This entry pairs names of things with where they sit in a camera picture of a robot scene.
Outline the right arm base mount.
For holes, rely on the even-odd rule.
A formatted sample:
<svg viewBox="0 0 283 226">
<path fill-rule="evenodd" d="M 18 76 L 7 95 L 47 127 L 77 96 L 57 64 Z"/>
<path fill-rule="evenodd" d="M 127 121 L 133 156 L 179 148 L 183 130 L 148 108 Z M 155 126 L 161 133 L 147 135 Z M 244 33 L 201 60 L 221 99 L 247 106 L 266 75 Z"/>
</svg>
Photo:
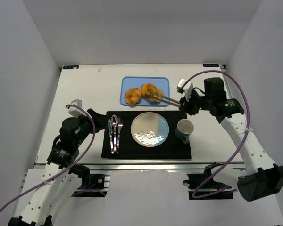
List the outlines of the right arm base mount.
<svg viewBox="0 0 283 226">
<path fill-rule="evenodd" d="M 213 179 L 208 181 L 201 189 L 196 193 L 196 196 L 207 195 L 209 196 L 202 198 L 194 198 L 193 192 L 206 178 L 212 173 L 211 170 L 222 166 L 222 163 L 215 162 L 205 167 L 203 173 L 188 174 L 187 179 L 183 181 L 183 184 L 188 187 L 188 195 L 190 200 L 232 200 L 233 191 L 231 187 L 216 182 Z"/>
</svg>

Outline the bagel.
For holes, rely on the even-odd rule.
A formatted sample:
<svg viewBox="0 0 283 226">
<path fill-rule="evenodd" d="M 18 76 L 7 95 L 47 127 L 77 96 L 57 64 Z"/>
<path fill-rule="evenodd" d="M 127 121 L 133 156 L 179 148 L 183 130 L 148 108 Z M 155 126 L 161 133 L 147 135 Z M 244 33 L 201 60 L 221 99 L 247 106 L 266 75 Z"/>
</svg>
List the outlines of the bagel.
<svg viewBox="0 0 283 226">
<path fill-rule="evenodd" d="M 152 98 L 153 96 L 158 94 L 158 89 L 152 83 L 145 83 L 141 86 L 142 95 L 145 98 Z"/>
</svg>

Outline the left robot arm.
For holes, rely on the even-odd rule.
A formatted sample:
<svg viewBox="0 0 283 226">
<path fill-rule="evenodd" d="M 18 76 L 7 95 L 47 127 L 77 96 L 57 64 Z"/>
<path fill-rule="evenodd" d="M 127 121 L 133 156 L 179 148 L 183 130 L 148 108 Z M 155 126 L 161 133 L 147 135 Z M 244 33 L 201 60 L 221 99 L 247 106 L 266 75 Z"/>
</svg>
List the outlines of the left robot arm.
<svg viewBox="0 0 283 226">
<path fill-rule="evenodd" d="M 71 116 L 62 122 L 41 182 L 33 188 L 33 195 L 19 216 L 10 219 L 10 226 L 54 225 L 56 216 L 76 189 L 87 186 L 90 171 L 78 164 L 82 158 L 79 147 L 89 135 L 105 129 L 109 117 L 75 105 L 67 108 Z"/>
</svg>

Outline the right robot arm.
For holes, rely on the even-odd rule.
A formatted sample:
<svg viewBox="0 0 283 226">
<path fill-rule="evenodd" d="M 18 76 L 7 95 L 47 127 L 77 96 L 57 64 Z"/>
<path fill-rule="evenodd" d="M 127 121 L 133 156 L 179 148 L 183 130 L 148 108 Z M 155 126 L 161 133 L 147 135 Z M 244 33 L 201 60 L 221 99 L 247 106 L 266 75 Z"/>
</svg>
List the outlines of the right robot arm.
<svg viewBox="0 0 283 226">
<path fill-rule="evenodd" d="M 221 78 L 204 80 L 204 90 L 194 87 L 188 89 L 182 79 L 177 91 L 184 94 L 180 99 L 180 110 L 189 115 L 196 115 L 200 110 L 209 111 L 222 128 L 228 133 L 240 154 L 245 170 L 237 170 L 225 163 L 213 163 L 205 167 L 203 185 L 214 186 L 222 183 L 239 191 L 248 201 L 254 201 L 280 192 L 283 186 L 283 166 L 278 166 L 269 157 L 250 128 L 249 119 L 237 99 L 228 99 Z"/>
</svg>

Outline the metal tongs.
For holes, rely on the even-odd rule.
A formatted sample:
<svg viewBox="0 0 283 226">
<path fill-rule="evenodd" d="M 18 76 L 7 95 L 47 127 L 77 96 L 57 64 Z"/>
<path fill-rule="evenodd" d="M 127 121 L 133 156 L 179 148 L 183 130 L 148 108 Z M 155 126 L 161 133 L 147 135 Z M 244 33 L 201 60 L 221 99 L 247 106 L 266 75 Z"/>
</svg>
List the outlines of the metal tongs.
<svg viewBox="0 0 283 226">
<path fill-rule="evenodd" d="M 172 99 L 170 97 L 167 97 L 167 96 L 163 96 L 163 99 L 161 100 L 161 102 L 164 102 L 164 103 L 167 103 L 169 105 L 172 105 L 172 106 L 176 106 L 176 107 L 180 107 L 181 106 L 181 103 L 175 99 Z"/>
</svg>

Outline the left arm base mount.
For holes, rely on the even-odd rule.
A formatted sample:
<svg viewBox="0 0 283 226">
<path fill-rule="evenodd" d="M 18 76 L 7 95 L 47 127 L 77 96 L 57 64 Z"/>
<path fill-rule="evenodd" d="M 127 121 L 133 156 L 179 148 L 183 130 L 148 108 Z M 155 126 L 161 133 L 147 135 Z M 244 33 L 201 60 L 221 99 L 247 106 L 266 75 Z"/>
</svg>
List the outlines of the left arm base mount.
<svg viewBox="0 0 283 226">
<path fill-rule="evenodd" d="M 73 193 L 73 197 L 105 197 L 108 192 L 110 175 L 107 173 L 91 173 L 81 187 Z"/>
</svg>

